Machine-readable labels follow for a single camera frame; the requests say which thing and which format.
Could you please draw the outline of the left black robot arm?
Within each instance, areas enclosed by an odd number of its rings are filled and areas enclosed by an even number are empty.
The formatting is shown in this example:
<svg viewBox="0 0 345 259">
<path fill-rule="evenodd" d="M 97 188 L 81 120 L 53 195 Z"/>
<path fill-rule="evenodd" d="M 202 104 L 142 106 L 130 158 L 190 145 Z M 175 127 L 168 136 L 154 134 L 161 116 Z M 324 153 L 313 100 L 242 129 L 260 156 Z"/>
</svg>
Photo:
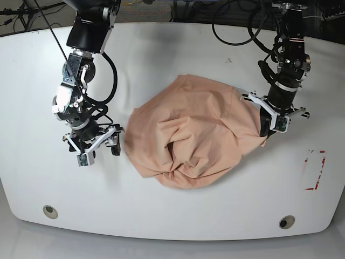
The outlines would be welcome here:
<svg viewBox="0 0 345 259">
<path fill-rule="evenodd" d="M 258 61 L 261 74 L 270 85 L 269 92 L 262 97 L 257 97 L 256 93 L 243 94 L 242 97 L 260 106 L 260 135 L 269 137 L 276 132 L 287 132 L 295 115 L 310 117 L 306 108 L 293 105 L 302 81 L 311 70 L 310 57 L 305 53 L 305 22 L 302 15 L 307 1 L 253 1 L 253 4 L 256 7 L 247 22 L 250 39 L 239 45 L 254 42 L 276 63 L 277 71 L 270 68 L 266 59 Z M 279 9 L 281 15 L 275 19 L 277 35 L 273 47 L 268 49 L 257 36 L 263 29 L 265 19 L 273 13 L 273 8 Z"/>
</svg>

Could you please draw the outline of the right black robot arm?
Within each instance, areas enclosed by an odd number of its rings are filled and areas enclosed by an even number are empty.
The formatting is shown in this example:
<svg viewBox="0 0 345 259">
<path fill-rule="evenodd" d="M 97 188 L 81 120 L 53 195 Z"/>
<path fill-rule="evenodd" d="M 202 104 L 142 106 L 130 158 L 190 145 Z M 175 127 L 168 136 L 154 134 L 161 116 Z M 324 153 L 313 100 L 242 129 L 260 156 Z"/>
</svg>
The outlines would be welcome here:
<svg viewBox="0 0 345 259">
<path fill-rule="evenodd" d="M 119 135 L 123 128 L 111 120 L 98 124 L 107 116 L 108 103 L 114 98 L 118 86 L 118 73 L 113 61 L 104 52 L 106 42 L 114 27 L 120 1 L 66 1 L 76 11 L 76 17 L 67 39 L 72 53 L 66 57 L 63 79 L 53 98 L 52 112 L 58 120 L 67 123 L 71 132 L 63 136 L 69 151 L 77 154 L 80 166 L 94 163 L 95 151 L 102 144 L 110 147 L 112 154 L 120 155 Z M 87 89 L 96 72 L 94 54 L 100 54 L 113 72 L 113 86 L 105 100 L 88 96 Z"/>
</svg>

